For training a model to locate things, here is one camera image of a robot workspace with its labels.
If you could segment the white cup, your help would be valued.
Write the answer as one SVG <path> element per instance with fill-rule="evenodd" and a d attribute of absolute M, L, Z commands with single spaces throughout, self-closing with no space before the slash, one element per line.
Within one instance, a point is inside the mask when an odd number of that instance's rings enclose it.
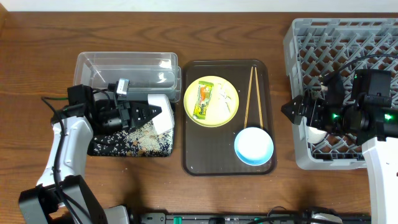
<path fill-rule="evenodd" d="M 307 142 L 310 144 L 318 144 L 322 142 L 326 135 L 326 131 L 321 131 L 313 127 L 307 128 Z"/>

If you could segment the green yellow snack wrapper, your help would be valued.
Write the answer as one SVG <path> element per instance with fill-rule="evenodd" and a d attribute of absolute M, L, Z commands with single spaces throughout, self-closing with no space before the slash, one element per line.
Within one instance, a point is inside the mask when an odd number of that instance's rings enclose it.
<path fill-rule="evenodd" d="M 198 82 L 198 99 L 193 110 L 194 119 L 205 119 L 206 111 L 211 100 L 214 84 L 205 81 Z"/>

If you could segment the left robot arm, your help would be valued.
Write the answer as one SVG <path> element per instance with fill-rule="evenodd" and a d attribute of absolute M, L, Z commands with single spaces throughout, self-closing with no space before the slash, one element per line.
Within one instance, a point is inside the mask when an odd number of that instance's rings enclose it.
<path fill-rule="evenodd" d="M 165 94 L 149 94 L 147 101 L 127 98 L 128 85 L 108 86 L 114 92 L 96 100 L 99 89 L 75 85 L 67 90 L 68 104 L 53 110 L 53 143 L 46 168 L 33 189 L 21 192 L 19 208 L 26 223 L 129 223 L 124 205 L 104 209 L 84 180 L 87 152 L 97 135 L 136 131 L 153 123 L 162 134 L 174 127 Z"/>

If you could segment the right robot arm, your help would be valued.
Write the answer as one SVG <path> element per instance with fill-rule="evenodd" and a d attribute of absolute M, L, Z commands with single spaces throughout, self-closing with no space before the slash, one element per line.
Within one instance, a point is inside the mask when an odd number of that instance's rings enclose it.
<path fill-rule="evenodd" d="M 371 194 L 372 223 L 397 223 L 397 110 L 390 95 L 391 73 L 360 69 L 353 78 L 350 105 L 335 100 L 328 87 L 324 99 L 299 95 L 281 107 L 296 125 L 333 135 L 354 134 L 366 162 Z"/>

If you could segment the white bowl with rice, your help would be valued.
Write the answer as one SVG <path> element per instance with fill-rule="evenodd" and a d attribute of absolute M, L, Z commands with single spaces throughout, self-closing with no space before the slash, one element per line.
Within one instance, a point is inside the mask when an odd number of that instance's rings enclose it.
<path fill-rule="evenodd" d="M 148 94 L 148 103 L 161 108 L 161 112 L 152 119 L 157 134 L 160 135 L 173 129 L 175 125 L 174 112 L 169 98 L 165 94 Z"/>

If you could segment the white tissue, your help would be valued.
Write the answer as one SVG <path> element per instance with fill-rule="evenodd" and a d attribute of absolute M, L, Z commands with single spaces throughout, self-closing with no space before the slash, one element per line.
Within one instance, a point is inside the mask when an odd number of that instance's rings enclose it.
<path fill-rule="evenodd" d="M 224 114 L 231 114 L 233 110 L 232 98 L 227 94 L 224 86 L 220 83 L 217 84 L 218 89 L 218 106 Z"/>

